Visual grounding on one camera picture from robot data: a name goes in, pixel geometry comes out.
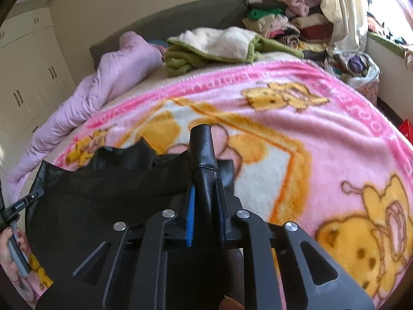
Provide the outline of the left hand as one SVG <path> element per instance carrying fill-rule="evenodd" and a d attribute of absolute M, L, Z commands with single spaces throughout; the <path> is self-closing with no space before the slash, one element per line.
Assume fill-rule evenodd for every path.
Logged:
<path fill-rule="evenodd" d="M 17 282 L 19 278 L 19 271 L 14 263 L 11 251 L 9 249 L 9 239 L 13 238 L 14 231 L 12 227 L 6 227 L 1 232 L 1 248 L 0 248 L 0 261 L 6 275 L 12 282 Z"/>

